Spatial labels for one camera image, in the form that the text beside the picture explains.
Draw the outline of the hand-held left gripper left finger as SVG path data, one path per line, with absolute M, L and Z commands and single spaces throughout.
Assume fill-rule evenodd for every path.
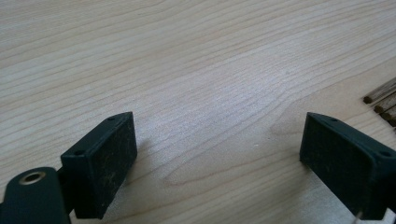
M 134 115 L 104 119 L 61 155 L 66 210 L 78 218 L 103 218 L 136 157 Z

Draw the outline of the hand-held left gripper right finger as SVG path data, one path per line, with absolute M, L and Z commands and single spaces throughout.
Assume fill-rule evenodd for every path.
M 307 113 L 300 161 L 360 219 L 396 213 L 396 150 L 343 121 Z

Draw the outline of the row of wooden chopsticks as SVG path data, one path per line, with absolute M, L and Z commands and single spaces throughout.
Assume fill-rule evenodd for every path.
M 396 129 L 396 77 L 366 94 L 362 100 Z

